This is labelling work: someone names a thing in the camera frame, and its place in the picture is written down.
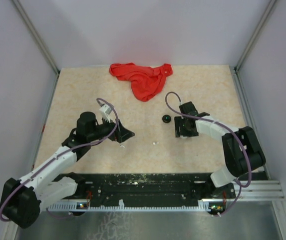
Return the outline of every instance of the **red towel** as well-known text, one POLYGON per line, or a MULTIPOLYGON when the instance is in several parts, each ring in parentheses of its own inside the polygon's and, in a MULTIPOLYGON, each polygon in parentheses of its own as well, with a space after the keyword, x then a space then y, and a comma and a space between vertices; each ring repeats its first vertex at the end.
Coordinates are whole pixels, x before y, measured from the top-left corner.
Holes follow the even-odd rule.
POLYGON ((160 93, 166 77, 173 74, 172 66, 164 64, 159 67, 137 66, 133 63, 114 63, 109 68, 109 73, 120 81, 130 81, 132 91, 138 100, 147 102, 160 93))

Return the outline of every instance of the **purple cable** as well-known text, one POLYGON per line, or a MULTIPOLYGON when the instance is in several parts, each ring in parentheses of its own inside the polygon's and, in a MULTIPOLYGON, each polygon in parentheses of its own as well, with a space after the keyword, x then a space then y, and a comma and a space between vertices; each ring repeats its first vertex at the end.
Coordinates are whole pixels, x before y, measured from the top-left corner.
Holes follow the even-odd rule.
POLYGON ((232 202, 232 204, 228 207, 228 209, 226 209, 223 213, 220 214, 220 215, 222 216, 222 215, 224 215, 225 213, 227 213, 227 212, 230 210, 230 208, 237 202, 237 200, 239 199, 239 197, 240 197, 240 195, 241 195, 242 188, 247 188, 247 187, 251 184, 251 182, 252 182, 252 167, 251 167, 251 164, 250 164, 250 161, 249 161, 248 154, 247 154, 247 152, 246 152, 246 150, 245 150, 245 148, 244 148, 244 146, 243 146, 241 140, 240 140, 239 137, 234 133, 233 130, 231 130, 229 127, 227 127, 226 125, 224 125, 224 124, 222 124, 222 123, 220 123, 220 122, 218 122, 218 121, 213 121, 213 120, 206 119, 206 118, 202 118, 202 117, 198 117, 198 116, 192 116, 192 115, 183 114, 183 113, 180 113, 179 111, 174 110, 174 109, 168 104, 168 102, 167 102, 167 97, 168 97, 169 94, 174 94, 174 95, 176 95, 180 103, 182 102, 182 100, 181 100, 181 98, 179 97, 179 95, 178 95, 177 93, 175 93, 174 91, 168 92, 168 93, 166 94, 166 96, 165 96, 165 103, 166 103, 167 107, 168 107, 171 111, 173 111, 174 113, 176 113, 176 114, 178 114, 178 115, 181 115, 181 116, 183 116, 183 117, 186 117, 186 118, 191 118, 191 119, 202 120, 202 121, 214 123, 214 124, 216 124, 216 125, 218 125, 218 126, 220 126, 220 127, 222 127, 222 128, 225 128, 227 131, 229 131, 229 132, 233 135, 233 137, 235 138, 235 140, 236 140, 237 143, 239 144, 239 146, 240 146, 240 148, 241 148, 241 150, 242 150, 242 152, 243 152, 243 154, 244 154, 245 161, 246 161, 247 168, 248 168, 248 181, 247 181, 247 183, 246 183, 245 185, 242 185, 239 180, 237 180, 237 179, 235 180, 235 182, 239 185, 239 192, 238 192, 238 194, 237 194, 235 200, 234 200, 234 201, 232 202))
MULTIPOLYGON (((104 138, 102 138, 101 140, 98 140, 98 141, 94 141, 94 142, 90 142, 90 143, 85 143, 85 144, 80 144, 80 145, 77 145, 77 146, 74 146, 68 150, 65 150, 63 152, 61 152, 60 154, 58 154, 56 157, 53 157, 50 161, 48 161, 43 167, 41 167, 38 171, 36 171, 30 179, 27 179, 26 181, 22 182, 13 192, 10 193, 10 195, 8 195, 8 197, 5 199, 5 201, 3 202, 2 206, 0 207, 0 220, 2 222, 9 222, 10 220, 9 219, 6 219, 6 218, 3 218, 2 216, 2 212, 5 208, 5 206, 8 204, 8 201, 27 183, 29 183, 31 181, 31 179, 35 178, 40 172, 42 172, 45 168, 47 168, 48 165, 50 165, 53 161, 55 161, 56 159, 58 159, 60 156, 68 153, 68 152, 71 152, 75 149, 78 149, 78 148, 83 148, 83 147, 87 147, 87 146, 95 146, 95 145, 98 145, 100 144, 101 142, 105 141, 106 139, 108 139, 116 130, 116 128, 118 127, 118 115, 117 115, 117 112, 116 110, 114 109, 114 106, 112 104, 110 104, 109 102, 107 102, 106 100, 102 99, 102 98, 97 98, 96 99, 97 102, 99 101, 102 101, 104 102, 105 104, 107 104, 111 109, 112 111, 114 112, 115 114, 115 117, 116 117, 116 120, 115 120, 115 126, 113 128, 113 130, 107 135, 105 136, 104 138)), ((65 218, 69 218, 70 216, 68 217, 57 217, 56 218, 61 218, 61 219, 65 219, 65 218)))

